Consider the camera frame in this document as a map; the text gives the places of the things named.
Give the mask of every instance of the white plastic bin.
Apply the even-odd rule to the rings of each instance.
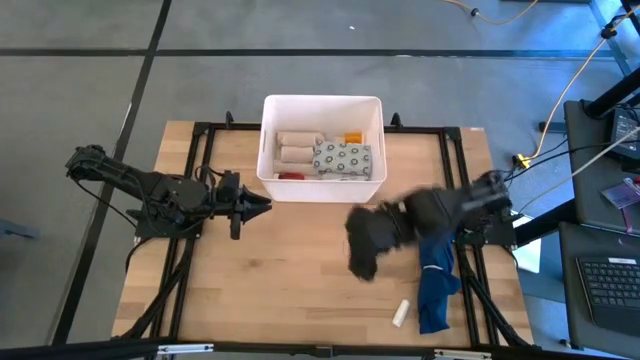
[[[371,145],[369,181],[279,180],[273,176],[278,131],[361,132]],[[275,201],[366,203],[387,178],[382,103],[372,96],[271,95],[264,101],[258,178]]]

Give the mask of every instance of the concrete floor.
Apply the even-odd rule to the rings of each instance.
[[[597,3],[607,19],[619,6],[614,0]],[[46,0],[3,1],[0,48],[146,48],[161,4],[161,0],[68,0],[55,5]],[[526,6],[499,0],[473,4],[493,18],[509,17]],[[625,24],[617,41],[633,67],[638,36],[632,30]],[[438,1],[183,0],[171,7],[160,48],[590,50],[598,34],[586,5],[541,3],[520,20],[495,27]],[[535,124],[546,119],[581,62],[156,58],[125,161],[151,168],[167,120],[219,121],[230,110],[237,121],[258,122],[269,94],[367,94],[382,99],[387,121],[399,112],[407,125],[484,127],[494,166],[507,169],[513,153],[535,149],[539,137]],[[0,347],[49,340],[95,205],[64,177],[63,165],[74,146],[99,143],[113,148],[141,65],[139,57],[0,57],[0,218],[42,231],[38,240],[0,241]],[[595,59],[566,98],[594,98],[620,79],[613,59]],[[556,119],[562,116],[560,109]],[[545,148],[561,140],[562,136],[551,135]],[[512,186],[516,209],[531,194],[568,174],[568,159],[559,158],[518,178]],[[528,214],[539,215],[571,197],[568,184],[529,207]],[[112,202],[120,208],[139,207],[118,193]],[[131,240],[129,225],[109,213],[71,341],[109,337]],[[540,324],[549,314],[562,316],[562,307],[541,301],[527,297],[534,338],[545,348],[561,350],[554,339],[566,337],[566,327],[563,332]]]

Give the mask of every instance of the wooden tabletop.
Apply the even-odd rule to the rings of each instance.
[[[155,170],[181,174],[193,122],[167,123]],[[482,129],[462,129],[470,178],[491,169]],[[251,191],[268,195],[256,177],[259,131],[217,131],[211,167],[240,172]],[[371,203],[395,198],[418,186],[444,187],[435,135],[387,134],[388,177]],[[201,140],[200,154],[204,148]],[[450,146],[454,157],[455,151]],[[457,165],[454,177],[459,183]],[[430,335],[418,332],[416,299],[420,280],[417,248],[378,258],[374,282],[356,279],[349,269],[344,223],[348,204],[279,203],[229,238],[229,221],[205,223],[196,242],[179,332],[181,340],[386,346],[468,347],[461,294],[449,297],[451,327]],[[113,334],[128,330],[156,295],[168,240],[150,241],[131,260]],[[469,252],[473,266],[473,256]],[[487,246],[484,259],[491,296],[525,340],[531,329],[513,260],[502,248]],[[402,301],[411,307],[401,328],[391,319]],[[481,305],[475,299],[480,339],[488,342]],[[168,332],[171,299],[163,334]]]

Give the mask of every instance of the black keyboard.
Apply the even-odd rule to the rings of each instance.
[[[593,322],[640,336],[640,259],[578,258]]]

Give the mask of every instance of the blue towel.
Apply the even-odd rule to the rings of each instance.
[[[431,334],[449,328],[447,298],[460,289],[460,279],[451,275],[454,264],[452,240],[453,238],[446,241],[424,239],[420,242],[420,265],[422,266],[418,290],[420,334]]]

